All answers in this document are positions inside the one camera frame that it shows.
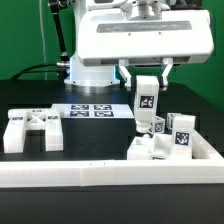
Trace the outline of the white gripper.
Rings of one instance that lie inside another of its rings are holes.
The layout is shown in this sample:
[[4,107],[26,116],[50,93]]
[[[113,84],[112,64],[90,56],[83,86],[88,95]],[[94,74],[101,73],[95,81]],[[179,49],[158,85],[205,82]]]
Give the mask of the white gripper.
[[128,65],[159,65],[162,91],[173,64],[203,63],[214,49],[205,9],[155,10],[153,0],[77,0],[76,52],[86,66],[118,65],[128,90],[135,79]]

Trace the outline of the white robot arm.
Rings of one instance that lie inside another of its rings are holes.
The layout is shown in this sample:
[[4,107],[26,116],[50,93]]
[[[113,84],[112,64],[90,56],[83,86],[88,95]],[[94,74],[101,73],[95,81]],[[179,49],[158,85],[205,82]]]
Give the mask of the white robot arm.
[[160,66],[168,86],[172,67],[203,63],[214,49],[211,17],[206,9],[176,0],[70,0],[75,17],[76,51],[70,58],[68,82],[106,87],[119,72],[127,85],[127,67]]

